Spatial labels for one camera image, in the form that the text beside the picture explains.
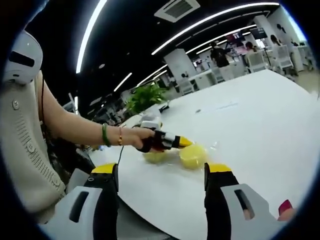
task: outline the round white table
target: round white table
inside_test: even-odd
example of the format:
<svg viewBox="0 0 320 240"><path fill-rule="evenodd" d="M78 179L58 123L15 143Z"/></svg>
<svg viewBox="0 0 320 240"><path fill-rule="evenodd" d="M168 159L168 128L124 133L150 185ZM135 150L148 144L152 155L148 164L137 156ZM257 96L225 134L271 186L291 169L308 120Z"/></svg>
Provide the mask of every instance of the round white table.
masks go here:
<svg viewBox="0 0 320 240"><path fill-rule="evenodd" d="M315 177L320 109L307 91L272 71L175 99L161 119L163 131L200 143L214 162L227 164L239 183L268 201L275 217L286 199L298 207ZM96 165L117 162L120 150L95 151L91 158ZM118 173L119 196L142 218L180 240L207 239L202 170L149 164L126 146Z"/></svg>

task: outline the gold bracelet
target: gold bracelet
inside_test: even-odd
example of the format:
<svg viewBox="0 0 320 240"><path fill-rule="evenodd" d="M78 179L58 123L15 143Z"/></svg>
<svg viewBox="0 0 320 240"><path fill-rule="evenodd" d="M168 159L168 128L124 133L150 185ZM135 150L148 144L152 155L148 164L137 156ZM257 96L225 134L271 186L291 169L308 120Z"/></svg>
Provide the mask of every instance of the gold bracelet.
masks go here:
<svg viewBox="0 0 320 240"><path fill-rule="evenodd" d="M118 144L119 144L119 146L122 146L122 132L121 132L121 127L119 127L119 130L120 130L120 136L119 136Z"/></svg>

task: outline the beige knit sweater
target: beige knit sweater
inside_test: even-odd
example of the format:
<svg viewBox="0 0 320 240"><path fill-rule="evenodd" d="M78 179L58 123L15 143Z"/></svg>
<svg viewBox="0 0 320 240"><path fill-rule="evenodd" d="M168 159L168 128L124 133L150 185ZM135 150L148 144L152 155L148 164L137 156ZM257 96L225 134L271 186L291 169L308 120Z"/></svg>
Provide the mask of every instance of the beige knit sweater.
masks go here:
<svg viewBox="0 0 320 240"><path fill-rule="evenodd" d="M27 85L7 83L0 93L1 149L13 186L39 223L54 214L65 185L52 168L43 139L37 98L39 77Z"/></svg>

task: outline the green bracelet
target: green bracelet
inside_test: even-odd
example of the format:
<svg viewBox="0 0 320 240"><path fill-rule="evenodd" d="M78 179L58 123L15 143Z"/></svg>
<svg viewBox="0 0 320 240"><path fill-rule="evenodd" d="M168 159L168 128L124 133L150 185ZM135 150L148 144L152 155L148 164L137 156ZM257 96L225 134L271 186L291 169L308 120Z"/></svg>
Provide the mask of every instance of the green bracelet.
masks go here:
<svg viewBox="0 0 320 240"><path fill-rule="evenodd" d="M108 147L111 146L111 143L109 142L108 138L107 138L107 124L104 123L102 124L102 139L104 141L104 144L107 145Z"/></svg>

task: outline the red object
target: red object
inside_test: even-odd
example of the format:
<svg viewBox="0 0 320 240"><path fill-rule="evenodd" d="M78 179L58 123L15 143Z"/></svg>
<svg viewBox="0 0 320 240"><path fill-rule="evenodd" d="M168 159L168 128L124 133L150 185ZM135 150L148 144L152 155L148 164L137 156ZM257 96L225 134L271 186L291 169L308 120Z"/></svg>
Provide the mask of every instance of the red object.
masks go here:
<svg viewBox="0 0 320 240"><path fill-rule="evenodd" d="M279 216L281 216L281 214L284 213L284 211L288 210L288 209L292 209L292 205L291 202L287 199L285 200L279 207Z"/></svg>

